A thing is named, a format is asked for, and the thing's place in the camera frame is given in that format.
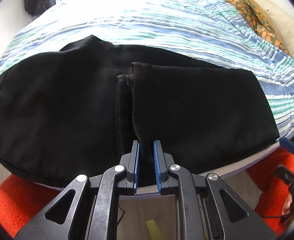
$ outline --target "blue object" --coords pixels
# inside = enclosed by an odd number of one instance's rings
[[[137,188],[138,188],[139,154],[140,154],[140,144],[138,143],[136,160],[135,160],[135,168],[134,168],[134,192],[135,193],[137,193]]]
[[[162,186],[161,186],[161,172],[160,172],[160,164],[158,158],[158,151],[156,147],[156,142],[154,141],[154,170],[156,173],[156,182],[158,193],[161,194]]]
[[[287,138],[283,137],[279,140],[280,146],[285,148],[288,152],[294,154],[294,143]]]

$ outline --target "beige cushion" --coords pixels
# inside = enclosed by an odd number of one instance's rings
[[[294,18],[269,0],[255,0],[268,15],[278,37],[294,58]]]

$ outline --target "black pants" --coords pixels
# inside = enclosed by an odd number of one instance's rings
[[[255,76],[163,49],[95,36],[29,57],[0,76],[0,162],[56,187],[95,176],[141,143],[140,186],[154,183],[152,142],[201,173],[279,137]]]

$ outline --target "person's hand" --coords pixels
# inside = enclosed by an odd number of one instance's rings
[[[282,207],[282,215],[287,215],[290,213],[290,205],[292,203],[292,195],[289,193],[283,207]]]

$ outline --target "bed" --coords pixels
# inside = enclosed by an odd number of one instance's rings
[[[17,33],[0,59],[0,74],[25,58],[58,51],[90,35],[250,70],[266,95],[280,137],[294,136],[294,58],[256,35],[222,0],[63,0]],[[74,71],[77,75],[81,68],[75,66]],[[230,176],[278,146],[276,142],[214,172]]]

